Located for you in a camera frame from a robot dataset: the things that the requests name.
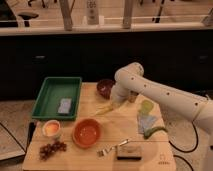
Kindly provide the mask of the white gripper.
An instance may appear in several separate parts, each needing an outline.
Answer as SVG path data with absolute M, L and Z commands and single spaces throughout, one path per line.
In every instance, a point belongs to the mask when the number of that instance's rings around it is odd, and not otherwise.
M 128 96 L 127 95 L 121 95 L 118 94 L 117 92 L 112 92 L 111 93 L 111 100 L 112 103 L 108 105 L 109 110 L 114 110 L 116 108 L 116 104 L 121 105 L 127 100 Z

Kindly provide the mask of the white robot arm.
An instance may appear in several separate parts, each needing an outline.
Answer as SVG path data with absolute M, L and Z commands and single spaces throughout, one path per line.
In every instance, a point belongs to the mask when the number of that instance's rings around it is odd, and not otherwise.
M 213 100 L 150 81 L 143 77 L 144 68 L 138 62 L 130 63 L 115 72 L 115 85 L 111 90 L 114 102 L 125 101 L 131 92 L 142 94 L 163 104 L 208 134 L 213 133 Z

